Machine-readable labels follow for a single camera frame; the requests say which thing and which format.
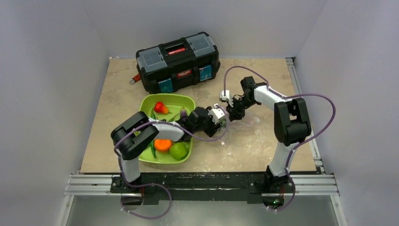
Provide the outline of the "clear zip top bag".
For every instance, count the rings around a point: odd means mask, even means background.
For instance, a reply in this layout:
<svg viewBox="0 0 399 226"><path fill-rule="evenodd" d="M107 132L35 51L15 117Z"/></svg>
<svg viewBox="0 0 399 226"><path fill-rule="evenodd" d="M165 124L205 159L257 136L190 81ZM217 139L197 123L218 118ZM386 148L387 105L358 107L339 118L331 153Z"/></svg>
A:
<svg viewBox="0 0 399 226"><path fill-rule="evenodd" d="M231 121L229 123L228 129L226 129L226 123L222 123L222 130L220 131L220 134L222 132L225 132L225 135L218 139L218 141L221 143L222 146L227 146L229 143L229 140L231 140L231 137L237 133L238 131L248 131L251 128L253 128L256 124L260 122L259 117L248 117L244 118L242 120L236 120L236 121Z"/></svg>

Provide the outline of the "green fake apple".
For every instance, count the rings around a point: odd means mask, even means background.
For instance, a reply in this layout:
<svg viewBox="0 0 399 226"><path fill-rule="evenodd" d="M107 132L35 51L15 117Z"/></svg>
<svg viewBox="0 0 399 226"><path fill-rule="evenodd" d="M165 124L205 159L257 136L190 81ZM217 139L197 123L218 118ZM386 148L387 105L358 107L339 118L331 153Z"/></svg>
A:
<svg viewBox="0 0 399 226"><path fill-rule="evenodd" d="M188 155L188 153L189 153L189 149L187 148L187 146L184 142L174 143L169 149L169 154L175 160L184 159Z"/></svg>

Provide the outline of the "red fake food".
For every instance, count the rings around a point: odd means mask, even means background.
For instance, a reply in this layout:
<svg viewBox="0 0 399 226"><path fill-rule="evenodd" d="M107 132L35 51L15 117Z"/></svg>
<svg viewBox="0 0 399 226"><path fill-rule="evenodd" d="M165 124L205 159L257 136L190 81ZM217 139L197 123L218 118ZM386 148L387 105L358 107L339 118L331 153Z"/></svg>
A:
<svg viewBox="0 0 399 226"><path fill-rule="evenodd" d="M160 113L160 114L170 114L171 112L169 111L169 109L165 106L165 104L161 101L158 101L154 108L153 108L154 112L156 113Z"/></svg>

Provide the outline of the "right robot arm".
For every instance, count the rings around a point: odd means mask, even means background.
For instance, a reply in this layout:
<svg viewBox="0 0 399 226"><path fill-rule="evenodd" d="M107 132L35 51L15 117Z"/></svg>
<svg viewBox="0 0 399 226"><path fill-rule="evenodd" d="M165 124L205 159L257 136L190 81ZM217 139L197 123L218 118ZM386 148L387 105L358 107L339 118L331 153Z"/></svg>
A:
<svg viewBox="0 0 399 226"><path fill-rule="evenodd" d="M295 149L311 134L306 101L290 98L273 90L268 83L256 83L252 76L240 81L243 95L234 98L227 89L220 92L220 101L227 103L229 120L241 120L253 105L264 105L274 112L274 135L278 141L274 157L267 166L264 185L271 192L289 181L289 167Z"/></svg>

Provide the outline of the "orange fake fruit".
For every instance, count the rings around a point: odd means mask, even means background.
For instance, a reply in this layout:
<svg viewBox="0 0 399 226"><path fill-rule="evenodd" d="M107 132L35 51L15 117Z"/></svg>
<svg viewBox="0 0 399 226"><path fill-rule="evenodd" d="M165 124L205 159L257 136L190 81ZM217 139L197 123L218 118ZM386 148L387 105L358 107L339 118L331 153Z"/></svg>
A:
<svg viewBox="0 0 399 226"><path fill-rule="evenodd" d="M172 147L173 142L168 139L155 139L154 140L154 148L158 152L167 153Z"/></svg>

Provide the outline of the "green plastic tray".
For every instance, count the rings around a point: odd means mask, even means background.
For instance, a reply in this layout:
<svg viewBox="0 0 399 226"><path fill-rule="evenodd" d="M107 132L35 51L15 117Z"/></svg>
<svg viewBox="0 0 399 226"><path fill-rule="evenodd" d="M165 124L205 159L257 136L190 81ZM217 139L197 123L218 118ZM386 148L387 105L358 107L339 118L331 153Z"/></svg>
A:
<svg viewBox="0 0 399 226"><path fill-rule="evenodd" d="M170 114L160 114L154 112L153 108L155 104L161 101L165 104L165 106L169 109L171 112ZM185 107L187 113L191 113L196 107L195 101L188 96L184 95L179 95L179 94L167 94L167 93L161 93L161 94L153 94L153 95L148 95L146 96L138 110L144 112L147 116L154 116L159 120L165 120L168 121L171 119L174 115L177 113L180 113L181 107ZM188 155L182 159L182 160L175 160L169 152L167 153L161 153L156 151L156 156L157 158L154 159L152 156L151 148L150 145L147 146L147 148L140 154L138 159L142 162L146 163L154 163L154 164L179 164L184 161L186 161L191 153L192 153L192 146L193 146L193 139L191 139L188 142L184 142L189 149Z"/></svg>

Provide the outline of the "purple fake eggplant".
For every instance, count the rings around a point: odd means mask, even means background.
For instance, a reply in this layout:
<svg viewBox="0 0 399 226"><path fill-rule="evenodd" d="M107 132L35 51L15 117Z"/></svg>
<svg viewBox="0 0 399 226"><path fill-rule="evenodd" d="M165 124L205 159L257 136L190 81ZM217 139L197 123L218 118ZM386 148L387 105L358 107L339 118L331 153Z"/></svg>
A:
<svg viewBox="0 0 399 226"><path fill-rule="evenodd" d="M187 111L186 111L185 107L182 106L180 109L180 118L182 119L184 117L187 117Z"/></svg>

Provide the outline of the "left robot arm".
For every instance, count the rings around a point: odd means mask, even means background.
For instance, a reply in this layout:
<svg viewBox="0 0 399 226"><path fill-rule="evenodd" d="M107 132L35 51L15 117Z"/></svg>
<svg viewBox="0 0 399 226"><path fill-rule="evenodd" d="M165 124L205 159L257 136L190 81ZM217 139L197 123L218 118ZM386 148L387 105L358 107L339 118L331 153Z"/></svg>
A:
<svg viewBox="0 0 399 226"><path fill-rule="evenodd" d="M114 151L118 156L122 187L128 192L140 188L139 155L155 139L173 142L189 142L198 138L197 132L204 132L207 142L215 141L215 133L222 127L229 127L229 114L219 105L197 107L177 121L163 121L151 118L139 111L111 132Z"/></svg>

